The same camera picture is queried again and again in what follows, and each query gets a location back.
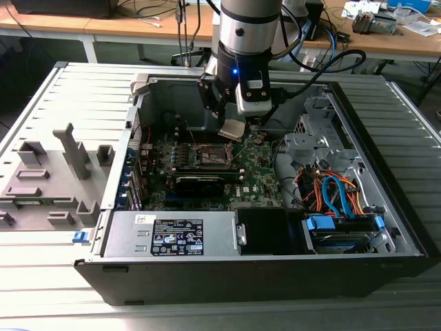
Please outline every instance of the screw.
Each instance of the screw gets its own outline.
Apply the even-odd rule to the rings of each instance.
[[[244,33],[245,33],[245,31],[242,28],[237,28],[236,29],[236,36],[237,37],[243,36]]]

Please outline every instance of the office floor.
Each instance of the office floor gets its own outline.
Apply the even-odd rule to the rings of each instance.
[[[0,122],[11,126],[29,102],[33,93],[44,80],[52,67],[52,60],[44,50],[56,61],[86,62],[82,44],[78,41],[53,39],[22,39],[23,52],[9,50],[0,57]],[[96,53],[101,63],[119,64],[153,64],[168,66],[172,54],[178,52],[175,46],[144,46],[149,62],[139,61],[136,45],[117,43],[97,43]],[[298,70],[291,63],[272,63],[274,68]],[[387,65],[383,70],[387,80],[396,81],[411,98],[418,95],[423,75],[412,62],[398,61]],[[435,112],[441,105],[441,84],[432,89],[422,102],[420,109],[437,130],[441,130],[441,122]],[[8,129],[0,123],[0,139]]]

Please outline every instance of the metal workbench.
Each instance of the metal workbench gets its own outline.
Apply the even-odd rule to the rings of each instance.
[[[69,63],[54,68],[0,144],[0,188],[8,182],[19,140],[50,134],[71,121],[74,136],[93,151],[116,147],[132,104],[133,74],[185,68]],[[273,72],[272,79],[310,77]],[[441,138],[393,83],[378,76],[328,74],[352,102],[430,235],[441,247]],[[88,245],[74,231],[0,232],[0,328],[29,330],[434,330],[441,328],[441,266],[400,279],[365,299],[112,307],[74,270]]]

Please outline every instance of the small electronic device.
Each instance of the small electronic device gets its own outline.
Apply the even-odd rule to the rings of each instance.
[[[393,34],[396,28],[397,23],[394,18],[372,12],[360,11],[352,22],[352,31],[359,34],[369,34],[370,32]]]
[[[12,0],[20,14],[55,14],[109,19],[119,0]]]

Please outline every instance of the white label sticker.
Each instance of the white label sticker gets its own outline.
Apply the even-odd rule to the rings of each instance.
[[[137,214],[135,216],[135,224],[153,224],[156,215]]]

